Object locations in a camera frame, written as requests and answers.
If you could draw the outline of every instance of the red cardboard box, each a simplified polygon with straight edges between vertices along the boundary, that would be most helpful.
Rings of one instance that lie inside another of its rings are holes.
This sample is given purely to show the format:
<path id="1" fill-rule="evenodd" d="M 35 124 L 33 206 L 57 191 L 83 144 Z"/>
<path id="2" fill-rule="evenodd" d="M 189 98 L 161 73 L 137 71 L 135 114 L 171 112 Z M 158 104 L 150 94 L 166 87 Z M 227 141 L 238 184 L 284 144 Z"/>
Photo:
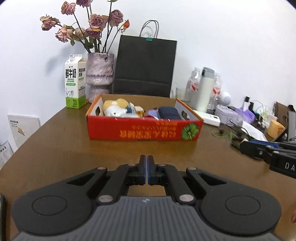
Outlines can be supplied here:
<path id="1" fill-rule="evenodd" d="M 103 105 L 106 100 L 125 99 L 135 106 L 141 106 L 144 111 L 155 107 L 175 107 L 182 120 L 156 120 L 154 118 L 116 118 L 106 117 L 103 114 Z M 178 99 L 157 96 L 137 95 L 99 95 L 86 113 L 90 139 L 102 140 L 197 140 L 203 119 L 190 107 Z"/>

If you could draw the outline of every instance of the navy blue item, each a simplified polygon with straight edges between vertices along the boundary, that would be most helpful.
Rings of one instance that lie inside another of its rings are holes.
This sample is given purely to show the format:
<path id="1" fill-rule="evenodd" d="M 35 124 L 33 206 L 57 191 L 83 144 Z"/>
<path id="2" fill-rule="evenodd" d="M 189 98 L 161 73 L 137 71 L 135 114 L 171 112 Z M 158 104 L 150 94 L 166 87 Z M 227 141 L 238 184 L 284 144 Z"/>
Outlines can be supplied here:
<path id="1" fill-rule="evenodd" d="M 181 120 L 179 113 L 175 107 L 159 107 L 158 114 L 161 119 Z"/>
<path id="2" fill-rule="evenodd" d="M 131 109 L 131 106 L 130 106 L 130 105 L 128 105 L 128 106 L 126 107 L 126 109 L 128 110 L 127 113 L 132 113 L 132 112 L 133 112 L 132 109 Z"/>
<path id="3" fill-rule="evenodd" d="M 279 148 L 278 144 L 273 143 L 273 142 L 259 141 L 259 140 L 250 140 L 250 142 L 262 144 L 265 146 L 273 146 L 274 148 Z"/>

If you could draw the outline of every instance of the cardboard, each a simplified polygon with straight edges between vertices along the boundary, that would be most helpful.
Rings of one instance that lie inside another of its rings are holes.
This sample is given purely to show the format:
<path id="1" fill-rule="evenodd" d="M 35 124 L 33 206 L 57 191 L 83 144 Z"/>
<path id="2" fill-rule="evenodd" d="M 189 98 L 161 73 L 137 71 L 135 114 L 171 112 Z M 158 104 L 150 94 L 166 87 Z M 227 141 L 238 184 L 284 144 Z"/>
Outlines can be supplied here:
<path id="1" fill-rule="evenodd" d="M 70 55 L 65 63 L 66 107 L 79 109 L 86 104 L 86 61 L 82 54 Z"/>
<path id="2" fill-rule="evenodd" d="M 103 105 L 106 100 L 125 99 L 145 111 L 155 107 L 175 107 L 182 120 L 156 120 L 154 118 L 105 117 Z M 102 140 L 190 140 L 199 137 L 203 119 L 178 99 L 137 95 L 98 95 L 86 113 L 90 139 Z"/>

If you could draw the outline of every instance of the white thermos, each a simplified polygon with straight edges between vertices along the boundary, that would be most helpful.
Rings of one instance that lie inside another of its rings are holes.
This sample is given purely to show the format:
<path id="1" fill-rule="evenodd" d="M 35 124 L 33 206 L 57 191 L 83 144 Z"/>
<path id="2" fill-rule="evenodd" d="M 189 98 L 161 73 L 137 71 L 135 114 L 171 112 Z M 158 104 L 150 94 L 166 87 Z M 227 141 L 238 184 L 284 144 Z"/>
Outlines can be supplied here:
<path id="1" fill-rule="evenodd" d="M 204 67 L 201 73 L 198 91 L 193 91 L 189 106 L 197 111 L 207 112 L 211 92 L 215 83 L 215 71 Z"/>

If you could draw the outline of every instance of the milk carton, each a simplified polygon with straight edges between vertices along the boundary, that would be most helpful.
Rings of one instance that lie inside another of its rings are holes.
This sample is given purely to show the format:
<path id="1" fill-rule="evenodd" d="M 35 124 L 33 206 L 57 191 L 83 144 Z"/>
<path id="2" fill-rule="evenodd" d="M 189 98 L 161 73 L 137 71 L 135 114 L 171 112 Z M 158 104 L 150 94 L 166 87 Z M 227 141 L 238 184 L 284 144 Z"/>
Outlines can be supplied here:
<path id="1" fill-rule="evenodd" d="M 86 61 L 82 54 L 70 55 L 65 63 L 66 106 L 79 109 L 86 104 Z"/>

